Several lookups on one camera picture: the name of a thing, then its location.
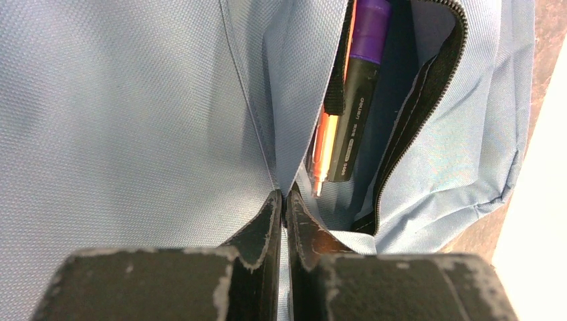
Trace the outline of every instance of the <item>orange pen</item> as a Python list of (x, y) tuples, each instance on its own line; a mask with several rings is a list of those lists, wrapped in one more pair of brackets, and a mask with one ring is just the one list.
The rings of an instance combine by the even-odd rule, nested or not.
[[(356, 0), (352, 4), (352, 19), (350, 20), (350, 32), (348, 34), (348, 43), (346, 45), (346, 61), (344, 63), (344, 77), (346, 79), (346, 70), (348, 69), (348, 56), (350, 55), (350, 42), (352, 41), (352, 32), (354, 31), (354, 18), (356, 17)], [(319, 125), (315, 134), (315, 147), (313, 154), (313, 176), (314, 186), (313, 195), (319, 197), (323, 182), (327, 179), (329, 168), (331, 165), (331, 156), (333, 155), (333, 145), (335, 143), (336, 128), (339, 116), (329, 115), (324, 112), (321, 107), (321, 116), (319, 117)]]

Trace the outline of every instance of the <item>light blue fabric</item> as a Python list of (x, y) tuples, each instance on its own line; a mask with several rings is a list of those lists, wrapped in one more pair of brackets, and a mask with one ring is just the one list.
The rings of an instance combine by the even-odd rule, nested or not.
[[(534, 2), (461, 3), (465, 54), (386, 185), (378, 235), (334, 232), (359, 251), (372, 253), (371, 242), (379, 253), (435, 251), (514, 187)], [(285, 194), (297, 179), (306, 192), (302, 162), (345, 9), (346, 0), (2, 2), (0, 320), (28, 318), (78, 248), (213, 247), (272, 189)], [(390, 98), (376, 93), (358, 176), (327, 185), (318, 200), (303, 193), (330, 229), (347, 229), (372, 207), (387, 142), (376, 128), (395, 119), (419, 64), (452, 28), (442, 6), (413, 9), (399, 19), (415, 25), (415, 39), (388, 39), (409, 39), (413, 49), (383, 65), (405, 85), (382, 87), (398, 90)], [(280, 320), (288, 319), (285, 240)]]

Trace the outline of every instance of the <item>zipper teeth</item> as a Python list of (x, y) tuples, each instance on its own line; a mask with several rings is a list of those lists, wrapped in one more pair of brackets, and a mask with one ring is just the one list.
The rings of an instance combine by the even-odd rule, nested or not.
[(449, 89), (449, 84), (453, 81), (457, 67), (459, 66), (459, 64), (461, 63), (461, 59), (463, 58), (464, 47), (465, 47), (465, 44), (466, 44), (466, 41), (467, 41), (467, 36), (468, 36), (468, 33), (469, 33), (469, 28), (468, 28), (469, 24), (468, 24), (468, 21), (467, 21), (467, 17), (465, 15), (465, 10), (455, 0), (429, 0), (428, 2), (433, 2), (433, 3), (445, 5), (453, 12), (453, 14), (455, 14), (455, 16), (460, 18), (460, 22), (463, 25), (463, 43), (461, 44), (461, 51), (459, 52), (459, 57), (457, 57), (457, 62), (455, 63), (455, 67), (453, 67), (453, 70), (449, 74), (449, 79), (447, 80), (445, 87), (441, 91), (441, 95), (439, 96), (439, 99), (437, 99), (437, 102), (435, 103), (433, 108), (427, 113), (427, 116), (425, 116), (425, 119), (419, 125), (419, 128), (417, 129), (415, 135), (413, 135), (409, 144), (406, 145), (406, 147), (402, 151), (400, 157), (398, 158), (398, 160), (396, 161), (396, 163), (394, 164), (392, 169), (386, 175), (386, 179), (384, 180), (384, 183), (382, 184), (382, 186), (380, 186), (380, 189), (378, 190), (378, 197), (376, 199), (376, 208), (374, 209), (374, 213), (376, 215), (376, 217), (375, 217), (376, 229), (374, 230), (374, 235), (376, 235), (378, 233), (378, 227), (379, 227), (378, 222), (380, 221), (380, 202), (382, 201), (382, 193), (384, 192), (384, 187), (386, 186), (386, 184), (390, 180), (390, 177), (392, 176), (392, 173), (394, 173), (394, 170), (396, 169), (396, 167), (400, 163), (400, 160), (404, 157), (404, 155), (407, 153), (409, 148), (413, 145), (413, 143), (415, 142), (415, 140), (417, 139), (417, 137), (421, 133), (423, 127), (425, 126), (427, 121), (430, 119), (431, 115), (435, 112), (435, 110), (437, 109), (437, 107), (441, 103), (441, 100), (443, 99), (443, 97), (447, 93), (447, 90)]

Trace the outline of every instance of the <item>pen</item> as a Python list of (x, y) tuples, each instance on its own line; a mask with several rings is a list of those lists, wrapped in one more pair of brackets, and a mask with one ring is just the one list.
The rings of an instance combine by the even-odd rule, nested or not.
[(358, 0), (345, 79), (345, 109), (336, 125), (328, 181), (344, 182), (352, 175), (378, 82), (389, 18), (388, 1)]
[[(348, 60), (350, 56), (350, 46), (352, 42), (352, 34), (354, 32), (354, 20), (356, 18), (356, 0), (352, 5), (352, 19), (350, 20), (350, 33), (348, 35), (348, 43), (346, 47), (346, 61), (344, 66), (344, 79), (346, 79), (346, 71), (348, 69)], [(333, 146), (336, 136), (337, 123), (339, 116), (329, 115), (321, 108), (321, 116), (317, 125), (315, 134), (315, 146), (313, 149), (313, 176), (314, 186), (313, 195), (319, 197), (323, 188), (323, 182), (327, 179), (333, 153)]]

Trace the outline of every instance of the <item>zipper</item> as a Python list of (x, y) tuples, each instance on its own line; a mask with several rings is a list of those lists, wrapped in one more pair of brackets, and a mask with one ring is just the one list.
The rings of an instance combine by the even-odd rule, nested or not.
[(375, 228), (374, 228), (374, 233), (373, 233), (374, 235), (376, 235), (378, 233), (378, 228), (380, 226), (380, 224), (379, 224), (380, 223), (380, 202), (382, 201), (382, 194), (384, 193), (384, 187), (386, 186), (386, 184), (390, 180), (392, 173), (394, 172), (394, 170), (396, 169), (396, 167), (400, 163), (401, 159), (404, 157), (404, 155), (407, 153), (407, 151), (413, 145), (413, 143), (417, 139), (418, 135), (422, 131), (423, 127), (425, 126), (427, 121), (430, 119), (431, 115), (435, 112), (435, 110), (437, 109), (437, 107), (441, 103), (441, 100), (443, 99), (443, 97), (447, 93), (447, 90), (449, 88), (449, 84), (452, 82), (453, 78), (455, 77), (457, 66), (461, 63), (461, 58), (463, 57), (463, 52), (464, 52), (465, 44), (466, 44), (466, 41), (467, 41), (468, 30), (469, 30), (468, 29), (468, 21), (467, 21), (466, 15), (465, 15), (465, 10), (459, 2), (457, 2), (456, 0), (426, 0), (426, 1), (432, 2), (432, 3), (437, 3), (437, 4), (444, 5), (444, 6), (448, 7), (449, 10), (451, 10), (451, 12), (457, 18), (457, 23), (459, 23), (461, 25), (461, 39), (462, 39), (461, 40), (461, 48), (459, 50), (456, 62), (453, 64), (453, 69), (451, 70), (451, 73), (449, 74), (449, 77), (447, 78), (447, 82), (445, 83), (445, 86), (443, 87), (443, 89), (441, 91), (441, 95), (437, 98), (437, 101), (435, 102), (433, 107), (428, 111), (427, 115), (425, 116), (425, 119), (419, 124), (417, 131), (415, 132), (413, 137), (410, 139), (409, 143), (407, 143), (405, 145), (405, 147), (403, 148), (403, 150), (399, 154), (398, 158), (395, 160), (394, 164), (388, 170), (387, 174), (385, 176), (383, 176), (384, 178), (381, 179), (380, 182), (376, 181), (376, 186), (375, 186), (374, 190), (376, 190), (376, 188), (377, 188), (378, 192), (376, 193), (376, 199), (375, 199), (375, 202), (374, 202), (374, 219), (375, 219), (375, 221), (374, 221), (375, 222), (375, 224), (374, 224)]

